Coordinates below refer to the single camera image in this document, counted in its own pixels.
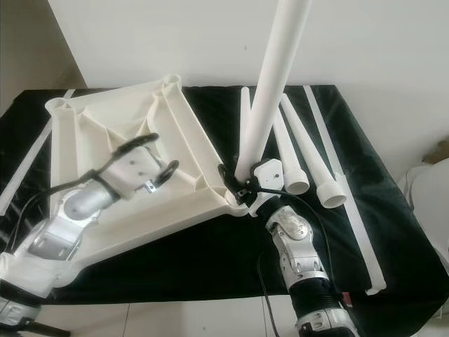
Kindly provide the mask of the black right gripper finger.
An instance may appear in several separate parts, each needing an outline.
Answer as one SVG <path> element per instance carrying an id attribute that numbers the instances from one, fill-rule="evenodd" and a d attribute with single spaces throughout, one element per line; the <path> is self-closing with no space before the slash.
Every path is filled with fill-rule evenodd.
<path id="1" fill-rule="evenodd" d="M 227 187 L 228 192 L 234 196 L 236 204 L 245 203 L 245 188 L 244 184 L 234 176 L 234 172 L 229 170 L 228 166 L 221 163 L 217 166 L 218 173 L 222 178 L 222 182 Z"/>

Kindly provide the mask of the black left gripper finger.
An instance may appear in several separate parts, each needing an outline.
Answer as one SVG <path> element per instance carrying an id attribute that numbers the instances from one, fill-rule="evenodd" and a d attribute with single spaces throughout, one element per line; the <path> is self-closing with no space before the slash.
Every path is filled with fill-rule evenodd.
<path id="1" fill-rule="evenodd" d="M 157 141 L 159 138 L 159 135 L 157 133 L 150 133 L 147 135 L 134 137 L 130 139 L 129 141 L 126 141 L 126 143 L 120 145 L 117 147 L 111 154 L 111 158 L 119 158 L 122 157 L 122 155 L 128 154 L 132 150 L 134 150 L 137 147 L 144 147 L 147 143 L 152 143 L 154 141 Z"/>
<path id="2" fill-rule="evenodd" d="M 179 167 L 178 160 L 170 161 L 170 163 L 167 164 L 167 166 L 164 167 L 163 170 L 161 170 L 160 173 L 158 173 L 157 176 L 154 177 L 154 179 L 148 180 L 147 189 L 158 190 L 158 188 L 160 188 L 161 186 L 163 186 L 164 183 L 170 180 L 171 176 L 173 176 L 173 174 L 176 173 L 178 167 Z"/>

